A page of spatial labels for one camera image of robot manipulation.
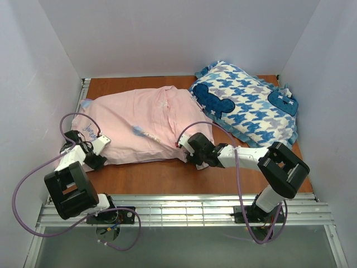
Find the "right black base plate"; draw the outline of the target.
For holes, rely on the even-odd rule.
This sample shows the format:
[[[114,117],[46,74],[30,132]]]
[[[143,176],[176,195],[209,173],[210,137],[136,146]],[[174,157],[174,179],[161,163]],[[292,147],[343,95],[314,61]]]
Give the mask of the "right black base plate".
[[[281,208],[278,215],[277,208],[275,207],[271,212],[266,213],[259,208],[253,208],[252,205],[244,207],[245,215],[249,223],[272,223],[277,218],[277,223],[284,221],[284,212]],[[235,223],[245,223],[242,208],[240,206],[233,207],[233,213],[230,214],[234,218]]]

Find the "blue white houndstooth pillow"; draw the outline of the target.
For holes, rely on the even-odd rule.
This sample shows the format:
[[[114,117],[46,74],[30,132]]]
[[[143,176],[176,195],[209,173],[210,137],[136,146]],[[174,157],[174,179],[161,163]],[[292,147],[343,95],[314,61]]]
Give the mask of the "blue white houndstooth pillow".
[[[196,74],[189,91],[207,117],[250,147],[296,142],[298,101],[243,69],[216,61]]]

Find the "pink pillowcase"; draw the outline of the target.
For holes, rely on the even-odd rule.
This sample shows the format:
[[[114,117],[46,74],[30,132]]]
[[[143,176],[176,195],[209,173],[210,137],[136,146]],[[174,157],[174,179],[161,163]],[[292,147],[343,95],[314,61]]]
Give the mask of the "pink pillowcase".
[[[135,89],[84,100],[71,128],[86,141],[98,132],[111,142],[101,155],[106,165],[121,165],[165,159],[186,160],[175,146],[181,132],[203,133],[214,141],[212,126],[187,89],[174,86]]]

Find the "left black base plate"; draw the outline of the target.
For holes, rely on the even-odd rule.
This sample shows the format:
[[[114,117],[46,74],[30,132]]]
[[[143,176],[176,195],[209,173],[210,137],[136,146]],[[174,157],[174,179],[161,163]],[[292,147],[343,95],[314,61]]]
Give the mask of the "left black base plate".
[[[99,213],[97,216],[91,216],[86,220],[87,224],[133,224],[135,214],[127,209],[136,210],[136,207],[122,207],[125,210],[116,210],[111,212]]]

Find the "aluminium rail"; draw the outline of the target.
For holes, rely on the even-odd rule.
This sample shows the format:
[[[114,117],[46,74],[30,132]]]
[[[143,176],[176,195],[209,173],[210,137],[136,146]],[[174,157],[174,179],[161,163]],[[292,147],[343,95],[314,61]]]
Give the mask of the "aluminium rail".
[[[86,98],[89,90],[90,82],[91,82],[91,78],[82,79],[81,90],[79,93],[79,98],[77,101],[75,112],[78,112],[80,110],[80,102]]]
[[[250,205],[253,194],[236,195],[113,195],[114,204],[135,207],[144,227],[233,226],[234,206]],[[287,225],[324,226],[335,223],[327,203],[299,193],[287,201]]]

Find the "aluminium front rail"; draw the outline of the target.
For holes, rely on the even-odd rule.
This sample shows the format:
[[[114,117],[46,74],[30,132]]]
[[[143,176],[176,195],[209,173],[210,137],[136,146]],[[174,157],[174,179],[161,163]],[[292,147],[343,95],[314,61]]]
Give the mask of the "aluminium front rail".
[[[233,226],[234,206],[250,205],[253,194],[236,195],[113,195],[114,204],[135,207],[144,227]],[[327,203],[299,193],[287,201],[287,225],[324,226],[335,223]]]

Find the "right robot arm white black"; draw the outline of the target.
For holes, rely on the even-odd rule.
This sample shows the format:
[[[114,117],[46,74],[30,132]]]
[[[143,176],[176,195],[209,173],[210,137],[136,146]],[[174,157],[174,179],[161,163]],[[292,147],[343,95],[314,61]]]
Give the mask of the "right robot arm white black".
[[[188,162],[198,167],[240,168],[260,171],[268,186],[259,193],[252,205],[245,208],[250,222],[263,222],[276,213],[278,204],[293,199],[310,173],[308,165],[281,142],[269,147],[234,147],[227,143],[214,145],[198,132],[183,135],[177,144],[183,147]]]

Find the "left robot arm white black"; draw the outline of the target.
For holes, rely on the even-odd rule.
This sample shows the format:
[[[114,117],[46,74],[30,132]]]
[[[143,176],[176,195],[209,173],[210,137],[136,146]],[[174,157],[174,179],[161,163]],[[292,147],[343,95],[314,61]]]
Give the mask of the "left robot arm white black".
[[[98,213],[114,207],[108,194],[98,194],[90,182],[84,167],[97,171],[107,158],[102,151],[111,139],[104,135],[86,141],[79,131],[64,133],[66,143],[61,148],[65,154],[55,170],[44,177],[45,185],[59,216],[67,220],[81,213]]]

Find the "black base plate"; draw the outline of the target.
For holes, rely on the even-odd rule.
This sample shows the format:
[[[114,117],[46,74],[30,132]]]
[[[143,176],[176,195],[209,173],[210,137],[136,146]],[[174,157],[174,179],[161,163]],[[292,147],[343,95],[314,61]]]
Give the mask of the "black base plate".
[[[275,207],[271,212],[266,213],[259,208],[253,208],[252,205],[244,207],[245,215],[249,223],[272,223],[277,218],[277,223],[284,221],[284,212],[281,208],[278,215],[277,208]],[[233,207],[233,213],[230,214],[234,218],[235,223],[245,223],[242,208],[240,206]]]
[[[99,213],[97,216],[91,216],[86,220],[87,224],[133,224],[135,214],[127,209],[136,210],[136,207],[122,207],[125,210],[116,210],[111,212]]]

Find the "aluminium left side rail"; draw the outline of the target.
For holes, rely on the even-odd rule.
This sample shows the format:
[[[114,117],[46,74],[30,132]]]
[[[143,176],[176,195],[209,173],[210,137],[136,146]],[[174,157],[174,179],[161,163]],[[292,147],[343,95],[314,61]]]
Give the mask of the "aluminium left side rail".
[[[82,79],[81,90],[79,93],[79,98],[77,101],[75,112],[78,112],[80,110],[80,102],[86,98],[89,90],[90,82],[91,82],[91,78]]]

